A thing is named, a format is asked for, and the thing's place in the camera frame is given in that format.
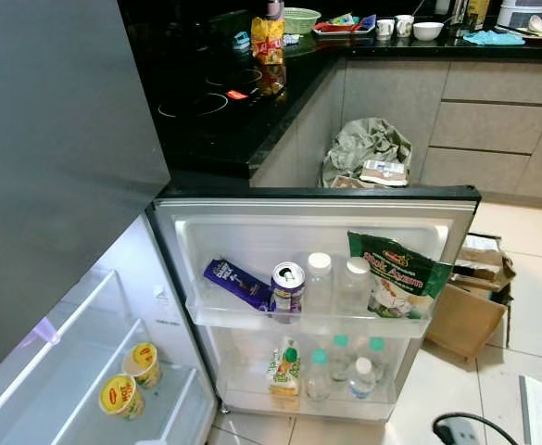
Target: white bowl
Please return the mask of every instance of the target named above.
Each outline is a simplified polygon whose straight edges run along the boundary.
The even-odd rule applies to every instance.
[[[412,30],[417,40],[423,41],[436,39],[443,28],[444,24],[437,21],[424,21],[423,23],[412,25]]]

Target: green basket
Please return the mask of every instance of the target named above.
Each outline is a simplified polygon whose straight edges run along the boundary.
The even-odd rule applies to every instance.
[[[321,13],[303,7],[285,8],[285,34],[307,34],[321,16]]]

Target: white bottle cap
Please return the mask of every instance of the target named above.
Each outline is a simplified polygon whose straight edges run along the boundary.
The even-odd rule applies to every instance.
[[[372,368],[372,361],[365,357],[359,357],[355,362],[355,369],[357,369],[357,372],[361,375],[369,374],[372,371]]]
[[[314,252],[308,256],[308,269],[315,275],[326,275],[333,268],[330,255],[322,252]]]
[[[370,264],[362,257],[353,257],[347,260],[347,270],[355,275],[363,275],[370,271]]]

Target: green snack bag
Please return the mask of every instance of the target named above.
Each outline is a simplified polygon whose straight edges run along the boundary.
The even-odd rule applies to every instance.
[[[423,318],[446,284],[452,265],[430,260],[389,238],[347,235],[351,257],[365,259],[374,278],[367,309],[385,318]]]

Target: purple snack package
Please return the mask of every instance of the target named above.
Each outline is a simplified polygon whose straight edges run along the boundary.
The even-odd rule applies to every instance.
[[[226,260],[213,260],[203,275],[254,309],[267,312],[271,302],[271,288]]]

